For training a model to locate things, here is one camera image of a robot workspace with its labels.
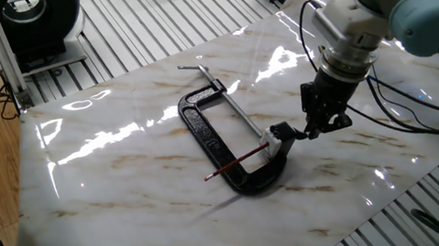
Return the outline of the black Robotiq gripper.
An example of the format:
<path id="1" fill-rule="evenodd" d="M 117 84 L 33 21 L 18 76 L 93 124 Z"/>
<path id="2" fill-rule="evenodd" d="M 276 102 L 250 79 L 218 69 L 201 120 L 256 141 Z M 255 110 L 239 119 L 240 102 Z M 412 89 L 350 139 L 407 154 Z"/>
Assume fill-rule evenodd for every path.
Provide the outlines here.
<path id="1" fill-rule="evenodd" d="M 302 111 L 306 114 L 304 133 L 310 140 L 321 133 L 351 127 L 353 122 L 344 112 L 359 82 L 334 78 L 321 68 L 314 81 L 300 87 Z"/>

